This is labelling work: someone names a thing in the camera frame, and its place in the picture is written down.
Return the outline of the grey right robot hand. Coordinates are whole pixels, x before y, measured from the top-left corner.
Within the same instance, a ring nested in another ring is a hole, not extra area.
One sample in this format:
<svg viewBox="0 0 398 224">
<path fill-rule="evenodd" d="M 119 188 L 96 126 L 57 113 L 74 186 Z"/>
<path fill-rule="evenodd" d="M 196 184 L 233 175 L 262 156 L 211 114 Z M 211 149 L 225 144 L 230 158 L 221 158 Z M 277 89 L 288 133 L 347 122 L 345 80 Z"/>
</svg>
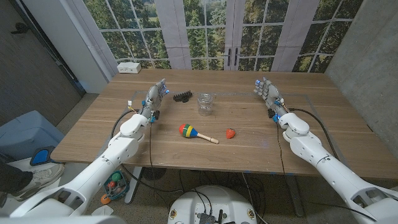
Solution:
<svg viewBox="0 0 398 224">
<path fill-rule="evenodd" d="M 259 95 L 267 108 L 279 116 L 289 113 L 289 109 L 284 104 L 284 99 L 277 87 L 265 77 L 263 81 L 256 80 L 254 93 Z"/>
</svg>

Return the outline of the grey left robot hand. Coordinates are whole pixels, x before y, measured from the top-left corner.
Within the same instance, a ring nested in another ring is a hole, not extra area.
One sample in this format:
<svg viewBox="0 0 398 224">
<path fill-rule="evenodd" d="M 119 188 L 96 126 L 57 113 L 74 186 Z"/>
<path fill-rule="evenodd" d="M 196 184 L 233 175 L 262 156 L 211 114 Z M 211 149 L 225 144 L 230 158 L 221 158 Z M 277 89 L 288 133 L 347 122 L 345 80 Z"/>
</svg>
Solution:
<svg viewBox="0 0 398 224">
<path fill-rule="evenodd" d="M 160 108 L 163 97 L 169 93 L 165 86 L 166 79 L 161 79 L 158 83 L 150 87 L 146 94 L 146 98 L 142 101 L 142 109 L 140 114 L 147 119 L 151 119 L 154 113 Z"/>
</svg>

